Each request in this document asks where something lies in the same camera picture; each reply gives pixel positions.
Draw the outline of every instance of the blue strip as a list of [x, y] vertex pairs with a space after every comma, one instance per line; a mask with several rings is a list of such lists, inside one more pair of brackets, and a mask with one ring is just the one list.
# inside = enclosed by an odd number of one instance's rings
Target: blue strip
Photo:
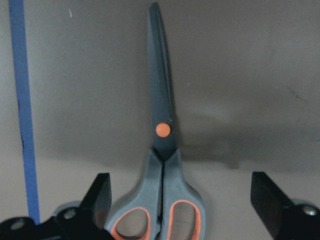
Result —
[[23, 0], [9, 0], [11, 40], [28, 214], [40, 223]]

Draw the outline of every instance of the orange pivot screw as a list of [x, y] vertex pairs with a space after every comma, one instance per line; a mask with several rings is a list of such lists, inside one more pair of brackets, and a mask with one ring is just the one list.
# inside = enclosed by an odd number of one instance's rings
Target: orange pivot screw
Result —
[[169, 124], [161, 122], [155, 127], [155, 132], [160, 138], [166, 138], [169, 136], [171, 128]]

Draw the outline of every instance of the dark metal blade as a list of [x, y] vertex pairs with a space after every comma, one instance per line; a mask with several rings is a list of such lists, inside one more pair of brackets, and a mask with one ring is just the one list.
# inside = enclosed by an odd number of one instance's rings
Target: dark metal blade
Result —
[[[159, 6], [153, 3], [147, 22], [147, 46], [153, 126], [153, 147], [162, 160], [167, 160], [176, 151], [173, 111], [170, 92], [167, 48]], [[156, 134], [156, 126], [166, 123], [171, 132], [167, 137]]]

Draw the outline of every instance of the scuff mark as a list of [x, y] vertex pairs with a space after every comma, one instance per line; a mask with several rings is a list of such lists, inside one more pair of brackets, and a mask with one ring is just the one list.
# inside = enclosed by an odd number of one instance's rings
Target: scuff mark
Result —
[[72, 11], [71, 11], [70, 8], [69, 8], [69, 16], [70, 16], [71, 19], [73, 18]]
[[299, 99], [301, 102], [305, 104], [307, 103], [307, 101], [302, 97], [300, 97], [298, 93], [295, 90], [293, 90], [291, 87], [288, 86], [286, 89], [288, 89], [296, 99]]

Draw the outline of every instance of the scissors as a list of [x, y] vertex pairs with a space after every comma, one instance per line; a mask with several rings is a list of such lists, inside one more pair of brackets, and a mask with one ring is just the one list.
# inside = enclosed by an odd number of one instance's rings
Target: scissors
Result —
[[125, 240], [126, 238], [117, 232], [117, 224], [132, 211], [143, 210], [147, 216], [147, 229], [139, 240], [154, 240], [157, 236], [159, 240], [170, 240], [174, 208], [179, 203], [187, 203], [195, 211], [192, 240], [203, 240], [206, 226], [205, 207], [201, 196], [184, 179], [181, 153], [176, 147], [167, 49], [157, 3], [153, 3], [149, 9], [147, 50], [153, 147], [148, 152], [144, 177], [137, 190], [119, 207], [111, 210], [105, 229], [114, 239]]

